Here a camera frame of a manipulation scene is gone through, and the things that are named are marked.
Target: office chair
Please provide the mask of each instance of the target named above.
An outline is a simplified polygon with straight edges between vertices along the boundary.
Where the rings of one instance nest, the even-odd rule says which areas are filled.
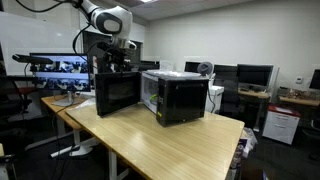
[[[314,112],[311,119],[311,127],[313,130],[302,130],[302,132],[310,139],[317,140],[320,142],[320,104]],[[320,160],[320,151],[309,154],[309,158],[312,160]]]
[[[5,76],[0,77],[0,142],[9,153],[17,152],[27,143],[26,130],[15,127],[7,118],[24,112],[24,101],[16,84]]]
[[[238,119],[240,99],[238,95],[238,78],[216,76],[214,85],[224,87],[219,114]]]

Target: computer monitor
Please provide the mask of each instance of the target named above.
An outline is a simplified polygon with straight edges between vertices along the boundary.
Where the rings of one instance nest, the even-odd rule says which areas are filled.
[[[310,88],[320,90],[320,69],[314,70],[313,77],[310,83]]]
[[[237,66],[215,64],[213,68],[213,73],[215,73],[216,76],[237,77],[237,72],[238,72]]]
[[[33,57],[49,58],[53,64],[36,65],[34,72],[36,87],[44,90],[68,91],[68,98],[57,101],[53,104],[68,106],[79,103],[72,98],[75,91],[90,92],[90,72],[88,56],[86,54],[72,53],[30,53]]]
[[[266,88],[269,85],[272,69],[273,66],[269,65],[238,64],[239,83]]]
[[[198,73],[199,64],[200,64],[199,62],[186,62],[184,71]]]

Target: cabinet drawer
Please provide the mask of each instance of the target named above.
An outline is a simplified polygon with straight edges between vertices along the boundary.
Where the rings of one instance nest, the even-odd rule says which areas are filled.
[[[296,128],[299,123],[299,119],[300,119],[299,117],[289,116],[289,115],[269,111],[266,121],[269,123],[274,123],[281,126]]]
[[[277,141],[281,141],[287,144],[291,144],[294,134],[296,132],[295,128],[286,127],[276,123],[266,122],[262,136],[268,137]]]

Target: filing cabinet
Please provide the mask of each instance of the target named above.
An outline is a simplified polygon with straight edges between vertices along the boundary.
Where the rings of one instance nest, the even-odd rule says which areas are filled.
[[[291,145],[299,120],[297,111],[270,105],[262,136]]]

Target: wooden table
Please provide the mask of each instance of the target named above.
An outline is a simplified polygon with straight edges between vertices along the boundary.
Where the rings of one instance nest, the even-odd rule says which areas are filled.
[[[60,96],[55,96],[56,100],[59,100],[61,98],[63,98],[64,96],[60,95]],[[53,113],[57,113],[58,111],[60,111],[61,109],[63,109],[64,107],[60,107],[60,106],[55,106],[55,105],[52,105],[53,102],[55,102],[54,96],[51,96],[51,97],[44,97],[44,98],[41,98],[41,101],[50,109],[53,111]],[[70,106],[62,111],[60,111],[58,114],[57,114],[57,131],[58,131],[58,138],[63,138],[63,137],[66,137],[66,136],[69,136],[69,135],[72,135],[73,132],[71,133],[66,133],[65,131],[65,126],[64,126],[64,122],[66,122],[72,129],[75,129],[75,130],[81,130],[81,127],[76,123],[74,122],[68,115],[66,115],[66,110],[67,109],[70,109],[70,108],[73,108],[77,105],[73,105],[73,106]],[[32,143],[28,146],[25,147],[25,150],[28,150],[28,149],[31,149],[31,148],[34,148],[34,147],[37,147],[37,146],[40,146],[40,145],[43,145],[43,144],[46,144],[46,143],[49,143],[49,142],[52,142],[52,141],[56,141],[57,140],[57,137],[54,136],[54,137],[51,137],[51,138],[48,138],[48,139],[45,139],[45,140],[42,140],[42,141],[38,141],[36,143]]]
[[[262,106],[263,106],[263,102],[265,100],[269,99],[269,94],[265,93],[265,92],[254,92],[252,90],[249,91],[241,91],[240,89],[238,90],[238,93],[240,95],[245,95],[245,96],[251,96],[251,97],[255,97],[259,99],[259,110],[258,110],[258,114],[257,114],[257,118],[256,118],[256,122],[254,124],[253,130],[256,132],[260,131],[260,116],[261,116],[261,111],[262,111]]]
[[[320,101],[319,100],[306,100],[306,99],[292,99],[287,97],[280,96],[280,101],[283,102],[289,102],[289,103],[295,103],[295,104],[301,104],[301,105],[307,105],[307,106],[319,106]]]
[[[116,155],[146,179],[225,179],[244,127],[241,121],[206,113],[164,128],[143,104],[103,118],[95,106],[67,114],[108,147],[110,179],[119,178]]]
[[[44,104],[49,109],[51,109],[56,114],[56,116],[58,118],[58,125],[57,126],[58,126],[58,132],[60,132],[59,134],[62,134],[62,135],[66,134],[67,135],[67,133],[64,132],[63,121],[66,122],[73,129],[74,146],[73,147],[70,146],[70,147],[64,148],[62,150],[59,150],[58,152],[52,153],[51,157],[55,158],[55,157],[62,155],[64,153],[68,153],[78,147],[80,147],[79,150],[72,151],[70,153],[70,156],[81,156],[81,155],[88,154],[90,151],[92,151],[92,149],[93,149],[92,147],[97,145],[98,142],[94,138],[90,138],[90,139],[87,139],[87,140],[81,142],[81,140],[80,140],[80,131],[82,130],[81,126],[77,122],[75,122],[70,116],[68,116],[66,114],[66,111],[68,109],[72,109],[72,108],[78,106],[79,104],[75,104],[75,105],[69,106],[67,108],[52,105],[53,102],[55,102],[56,100],[59,100],[61,98],[64,98],[64,96],[45,97],[45,98],[41,98],[41,100],[42,100],[42,102],[44,102]],[[78,100],[80,103],[82,103],[86,99],[76,98],[76,100]]]
[[[61,99],[61,98],[64,98],[64,96],[50,96],[50,97],[44,97],[44,98],[41,98],[42,102],[49,108],[51,109],[54,113],[57,113],[58,111],[60,111],[61,109],[63,109],[64,107],[61,107],[61,106],[55,106],[55,105],[52,105],[53,102]],[[76,123],[71,117],[69,117],[67,114],[66,114],[66,111],[68,109],[71,109],[71,108],[74,108],[76,106],[78,106],[79,104],[75,104],[75,105],[72,105],[70,107],[67,107],[66,109],[60,111],[57,116],[62,119],[64,122],[66,122],[72,129],[77,129],[77,130],[80,130],[81,129],[81,126],[79,126],[78,123]]]
[[[269,99],[269,94],[265,92],[254,92],[252,90],[250,91],[241,91],[240,89],[238,90],[238,93],[241,95],[246,95],[246,96],[252,96],[260,99]]]

